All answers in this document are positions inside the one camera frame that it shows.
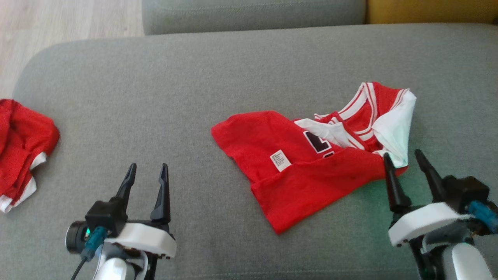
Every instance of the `blue cable connector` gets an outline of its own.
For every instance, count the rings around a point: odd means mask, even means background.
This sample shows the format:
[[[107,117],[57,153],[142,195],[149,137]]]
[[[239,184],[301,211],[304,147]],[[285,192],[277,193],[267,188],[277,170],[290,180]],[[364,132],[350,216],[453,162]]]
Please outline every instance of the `blue cable connector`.
[[[95,251],[100,245],[104,243],[104,239],[107,237],[107,229],[104,227],[96,227],[95,230],[90,235],[90,238],[85,243],[85,248],[81,252],[81,259],[89,262],[95,256]]]
[[[474,214],[478,220],[482,221],[491,233],[498,233],[498,216],[484,203],[478,200],[472,201],[469,204],[468,212]]]

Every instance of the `white plastic robot part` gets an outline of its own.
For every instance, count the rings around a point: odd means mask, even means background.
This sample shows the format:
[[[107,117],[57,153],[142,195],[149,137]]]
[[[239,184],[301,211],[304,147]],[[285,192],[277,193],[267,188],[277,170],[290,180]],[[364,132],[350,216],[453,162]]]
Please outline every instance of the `white plastic robot part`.
[[[402,246],[406,241],[447,226],[457,220],[467,220],[473,215],[461,215],[446,202],[426,205],[403,215],[388,231],[393,246]]]
[[[174,258],[176,241],[165,231],[138,223],[126,223],[116,238],[106,238],[106,243],[118,243],[125,247]]]

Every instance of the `white care label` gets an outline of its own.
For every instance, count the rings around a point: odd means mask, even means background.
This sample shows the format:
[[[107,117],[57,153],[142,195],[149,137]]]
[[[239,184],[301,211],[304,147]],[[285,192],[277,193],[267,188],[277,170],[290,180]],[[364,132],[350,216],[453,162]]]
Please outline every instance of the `white care label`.
[[[282,172],[282,170],[284,170],[284,169],[286,169],[287,167],[290,166],[290,161],[284,155],[284,153],[282,152],[282,150],[278,150],[278,152],[272,154],[270,156],[270,159],[271,159],[271,161],[273,161],[273,164],[275,164],[275,167],[280,172]]]

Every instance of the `gray sofa seat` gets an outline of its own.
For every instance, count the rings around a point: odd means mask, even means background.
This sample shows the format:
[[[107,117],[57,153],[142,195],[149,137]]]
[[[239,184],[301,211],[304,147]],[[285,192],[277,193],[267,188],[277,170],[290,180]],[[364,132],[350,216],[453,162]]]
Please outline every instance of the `gray sofa seat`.
[[[146,35],[363,24],[365,0],[143,0]]]
[[[498,27],[358,25],[170,34],[66,43],[37,54],[13,97],[53,118],[61,138],[35,171],[38,191],[0,215],[0,279],[68,279],[79,257],[67,227],[113,196],[138,164],[128,215],[145,219],[169,164],[177,256],[156,279],[417,279],[393,248],[383,181],[368,184],[277,236],[249,181],[210,128],[275,110],[296,119],[341,109],[363,81],[417,96],[409,170],[415,204],[431,200],[420,148],[442,175],[473,175],[498,201]],[[477,246],[498,273],[496,237]],[[96,261],[79,279],[90,279]]]

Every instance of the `robotic arm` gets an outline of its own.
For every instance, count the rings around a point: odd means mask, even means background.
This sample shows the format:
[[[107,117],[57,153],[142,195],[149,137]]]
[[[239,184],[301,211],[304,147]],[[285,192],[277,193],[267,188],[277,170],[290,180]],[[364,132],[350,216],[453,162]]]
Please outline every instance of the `robotic arm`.
[[[85,215],[85,221],[75,221],[66,233],[66,248],[80,254],[81,263],[72,280],[85,262],[99,256],[94,280],[154,280],[157,260],[175,257],[176,241],[169,232],[170,199],[168,166],[163,163],[159,175],[159,194],[150,220],[128,220],[131,187],[135,182],[133,163],[113,198],[97,201]]]
[[[489,187],[475,179],[441,179],[421,150],[415,151],[425,173],[432,203],[412,206],[384,155],[387,197],[393,212],[388,235],[395,247],[409,246],[422,280],[493,280],[475,235],[498,233],[498,208],[488,201]]]

